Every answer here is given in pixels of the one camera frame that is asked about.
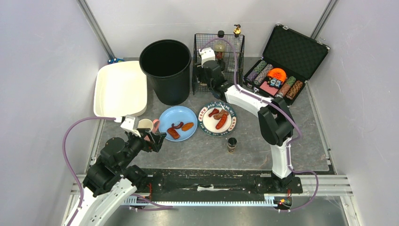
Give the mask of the sauce bottle red label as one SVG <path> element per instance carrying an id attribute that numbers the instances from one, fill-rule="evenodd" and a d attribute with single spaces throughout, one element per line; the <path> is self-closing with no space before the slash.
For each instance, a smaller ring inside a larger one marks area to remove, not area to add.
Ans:
<path id="1" fill-rule="evenodd" d="M 217 60 L 222 60 L 226 51 L 226 44 L 223 40 L 216 40 L 214 43 L 215 57 Z"/>

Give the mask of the white patterned rim plate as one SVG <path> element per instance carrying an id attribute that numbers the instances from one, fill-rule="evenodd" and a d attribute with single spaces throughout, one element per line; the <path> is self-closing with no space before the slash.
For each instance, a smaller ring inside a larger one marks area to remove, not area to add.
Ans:
<path id="1" fill-rule="evenodd" d="M 237 114 L 232 106 L 224 102 L 204 105 L 198 114 L 198 127 L 212 137 L 231 133 L 237 125 Z"/>

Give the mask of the clear bottle gold pump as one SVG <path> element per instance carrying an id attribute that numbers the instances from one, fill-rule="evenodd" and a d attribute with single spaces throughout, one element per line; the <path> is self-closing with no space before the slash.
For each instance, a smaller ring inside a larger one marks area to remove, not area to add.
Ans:
<path id="1" fill-rule="evenodd" d="M 236 28 L 233 30 L 233 35 L 234 37 L 231 40 L 231 43 L 234 46 L 235 54 L 233 51 L 230 53 L 230 62 L 229 62 L 229 67 L 228 67 L 228 72 L 234 73 L 234 59 L 237 59 L 238 62 L 241 58 L 241 53 L 242 53 L 242 38 L 241 38 L 241 25 L 240 24 L 235 24 L 234 25 Z"/>

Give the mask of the small dark spice jar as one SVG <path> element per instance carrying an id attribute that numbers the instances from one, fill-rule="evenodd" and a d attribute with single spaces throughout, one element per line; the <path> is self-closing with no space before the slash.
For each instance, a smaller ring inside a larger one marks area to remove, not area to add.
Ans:
<path id="1" fill-rule="evenodd" d="M 231 137 L 227 140 L 227 147 L 228 147 L 228 153 L 234 153 L 236 146 L 237 146 L 237 140 L 234 137 Z"/>

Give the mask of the spice jar black lid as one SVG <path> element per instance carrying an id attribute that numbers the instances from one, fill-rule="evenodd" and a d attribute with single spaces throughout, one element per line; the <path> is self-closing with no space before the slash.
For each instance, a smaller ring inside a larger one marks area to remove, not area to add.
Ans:
<path id="1" fill-rule="evenodd" d="M 218 64 L 220 65 L 220 67 L 221 67 L 221 71 L 223 72 L 224 70 L 225 70 L 225 68 L 226 68 L 226 63 L 225 63 L 225 61 L 223 60 L 223 59 L 218 59 Z"/>

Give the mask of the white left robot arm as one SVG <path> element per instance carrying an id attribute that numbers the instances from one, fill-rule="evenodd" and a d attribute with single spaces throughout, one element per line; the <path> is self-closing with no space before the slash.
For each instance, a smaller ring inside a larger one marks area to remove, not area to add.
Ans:
<path id="1" fill-rule="evenodd" d="M 64 225 L 103 226 L 147 177 L 141 168 L 130 163 L 141 151 L 159 152 L 167 135 L 150 129 L 138 129 L 137 135 L 132 132 L 126 135 L 127 140 L 110 138 L 83 181 L 75 179 L 80 196 L 76 210 Z"/>

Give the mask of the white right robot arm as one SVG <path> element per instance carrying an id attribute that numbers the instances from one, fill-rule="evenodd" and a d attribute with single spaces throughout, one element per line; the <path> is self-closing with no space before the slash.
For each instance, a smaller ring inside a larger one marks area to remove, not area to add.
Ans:
<path id="1" fill-rule="evenodd" d="M 207 85 L 216 99 L 237 105 L 257 116 L 261 135 L 271 146 L 273 186 L 277 190 L 287 187 L 295 177 L 290 153 L 294 121 L 284 99 L 253 94 L 238 84 L 228 82 L 215 60 L 194 64 L 193 73 Z"/>

